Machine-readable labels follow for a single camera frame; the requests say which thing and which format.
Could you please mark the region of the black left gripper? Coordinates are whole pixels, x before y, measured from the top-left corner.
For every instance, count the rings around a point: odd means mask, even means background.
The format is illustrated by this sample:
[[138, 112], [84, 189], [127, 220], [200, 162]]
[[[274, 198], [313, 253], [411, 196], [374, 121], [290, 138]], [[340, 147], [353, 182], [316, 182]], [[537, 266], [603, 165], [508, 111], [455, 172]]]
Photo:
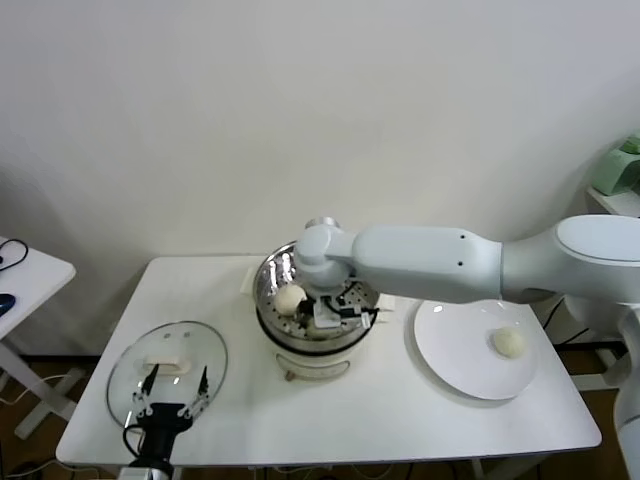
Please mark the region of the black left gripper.
[[155, 364], [132, 394], [135, 425], [143, 431], [143, 441], [134, 464], [169, 464], [176, 437], [193, 425], [193, 419], [210, 404], [208, 367], [205, 366], [196, 396], [188, 404], [152, 403], [149, 400], [159, 365]]

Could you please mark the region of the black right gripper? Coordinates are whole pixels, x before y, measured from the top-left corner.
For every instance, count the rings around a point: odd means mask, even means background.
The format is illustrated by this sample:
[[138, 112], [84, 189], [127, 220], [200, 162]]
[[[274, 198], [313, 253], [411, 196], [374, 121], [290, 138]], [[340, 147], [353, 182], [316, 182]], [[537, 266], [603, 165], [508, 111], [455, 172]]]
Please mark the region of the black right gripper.
[[312, 334], [316, 330], [314, 306], [313, 298], [303, 299], [297, 306], [297, 323], [307, 334]]

